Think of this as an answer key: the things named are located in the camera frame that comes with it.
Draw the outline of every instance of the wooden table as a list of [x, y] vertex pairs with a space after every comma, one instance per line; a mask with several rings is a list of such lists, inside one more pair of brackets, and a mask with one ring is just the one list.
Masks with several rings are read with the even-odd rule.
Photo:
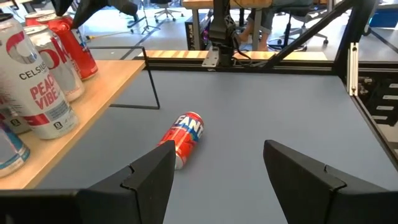
[[[243, 7], [261, 9], [269, 7], [272, 0], [231, 0], [231, 7]], [[199, 29], [199, 9], [212, 9], [213, 0], [183, 0], [182, 6], [192, 10], [193, 21], [193, 43], [195, 50], [200, 49], [200, 29]], [[253, 32], [253, 50], [258, 49], [258, 39], [260, 36], [261, 13], [256, 13], [254, 17], [254, 32]]]
[[99, 73], [84, 82], [84, 95], [72, 102], [79, 126], [53, 140], [41, 140], [32, 131], [21, 134], [20, 138], [30, 148], [30, 157], [15, 173], [0, 178], [0, 189], [35, 187], [145, 67], [143, 60], [97, 60], [96, 63]]
[[[30, 5], [30, 2], [32, 2], [32, 0], [15, 0], [15, 2], [17, 4], [22, 4], [25, 7], [27, 13], [35, 11], [35, 9]], [[13, 5], [14, 3], [12, 1], [0, 2], [0, 8]]]
[[[147, 56], [150, 58], [202, 58], [207, 55], [206, 50], [147, 50]], [[277, 52], [245, 52], [253, 60], [267, 60]], [[235, 54], [238, 59], [246, 59], [240, 54]], [[292, 52], [284, 60], [328, 60], [323, 52]]]

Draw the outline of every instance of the workbench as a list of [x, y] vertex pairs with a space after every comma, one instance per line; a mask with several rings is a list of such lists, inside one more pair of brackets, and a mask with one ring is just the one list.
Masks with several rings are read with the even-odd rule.
[[[262, 8], [269, 7], [272, 0], [233, 0], [230, 2], [231, 8], [252, 8], [261, 10]], [[195, 50], [200, 49], [200, 29], [199, 29], [199, 9], [212, 9], [213, 0], [183, 0], [182, 6], [186, 9], [192, 10], [193, 20], [193, 43]], [[254, 17], [254, 31], [253, 31], [253, 50], [258, 49], [259, 36], [260, 36], [261, 13], [256, 13]]]
[[[397, 170], [337, 76], [152, 73], [161, 109], [107, 110], [40, 188], [89, 187], [155, 148], [180, 114], [194, 111], [205, 131], [186, 166], [175, 171], [164, 224], [285, 224], [262, 158], [266, 139], [398, 190]], [[137, 79], [119, 101], [151, 102], [146, 82]]]

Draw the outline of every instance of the black chair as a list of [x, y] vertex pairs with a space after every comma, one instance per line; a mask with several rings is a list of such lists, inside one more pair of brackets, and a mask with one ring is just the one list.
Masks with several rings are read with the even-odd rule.
[[[306, 5], [306, 6], [289, 6], [289, 7], [280, 7], [278, 10], [276, 10], [276, 13], [278, 12], [285, 12], [289, 14], [289, 22], [286, 25], [285, 29], [285, 34], [279, 38], [272, 39], [268, 41], [268, 47], [273, 49], [273, 50], [282, 50], [284, 47], [288, 46], [289, 40], [294, 40], [294, 38], [291, 38], [291, 35], [295, 34], [303, 34], [305, 31], [307, 31], [307, 28], [305, 27], [305, 24], [307, 22], [310, 22], [314, 19], [321, 18], [326, 15], [327, 12], [327, 5], [324, 4], [311, 4], [311, 5]], [[291, 20], [292, 18], [295, 18], [298, 21], [303, 22], [303, 26], [301, 28], [296, 28], [294, 30], [291, 30]], [[321, 34], [316, 34], [318, 37], [325, 38], [324, 44], [328, 44], [328, 37], [325, 35]], [[303, 44], [301, 45], [297, 50], [307, 50], [307, 45]]]

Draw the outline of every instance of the red soda can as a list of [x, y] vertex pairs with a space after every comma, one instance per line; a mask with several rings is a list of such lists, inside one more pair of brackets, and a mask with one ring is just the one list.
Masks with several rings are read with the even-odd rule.
[[181, 169], [187, 162], [192, 149], [203, 134], [204, 124], [199, 114], [186, 112], [175, 120], [171, 128], [163, 136], [158, 146], [168, 140], [175, 142], [175, 169]]
[[0, 95], [41, 139], [78, 125], [54, 76], [12, 14], [0, 14]]
[[46, 25], [24, 27], [24, 30], [54, 75], [67, 100], [71, 102], [81, 96], [85, 87], [59, 37]]
[[86, 42], [81, 37], [78, 29], [72, 29], [73, 19], [68, 14], [57, 16], [51, 14], [37, 19], [41, 24], [48, 25], [50, 30], [56, 33], [67, 52], [76, 62], [80, 78], [86, 80], [98, 72], [97, 64], [88, 49]]
[[40, 18], [42, 16], [47, 16], [47, 15], [50, 15], [53, 13], [55, 13], [54, 10], [41, 10], [41, 11], [37, 11], [37, 12], [31, 12], [25, 16], [25, 24], [26, 24], [26, 26], [40, 25], [40, 23], [37, 22], [38, 18]]

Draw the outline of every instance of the celsius can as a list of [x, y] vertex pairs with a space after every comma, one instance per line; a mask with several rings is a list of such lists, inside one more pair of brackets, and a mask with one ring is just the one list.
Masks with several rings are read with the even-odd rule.
[[25, 27], [24, 30], [55, 77], [67, 100], [71, 102], [81, 96], [85, 87], [59, 37], [46, 25]]
[[97, 73], [98, 67], [95, 64], [94, 58], [86, 42], [81, 37], [80, 31], [72, 29], [73, 19], [68, 14], [64, 16], [51, 14], [40, 17], [37, 21], [48, 25], [50, 30], [54, 31], [60, 37], [63, 46], [76, 62], [82, 80], [91, 78]]
[[0, 14], [0, 94], [41, 139], [68, 133], [78, 118], [12, 14]]
[[175, 169], [181, 169], [192, 149], [203, 134], [203, 120], [195, 112], [186, 112], [179, 116], [171, 128], [163, 136], [158, 145], [168, 140], [175, 141]]
[[26, 121], [23, 120], [18, 114], [6, 103], [6, 99], [0, 95], [0, 121], [8, 125], [9, 128], [16, 134], [29, 131], [30, 128]]
[[30, 151], [5, 124], [0, 122], [0, 177], [4, 177], [25, 164]]
[[37, 12], [31, 12], [28, 15], [25, 16], [25, 24], [27, 26], [34, 26], [34, 25], [40, 25], [39, 22], [36, 20], [42, 16], [50, 15], [55, 13], [54, 10], [41, 10]]

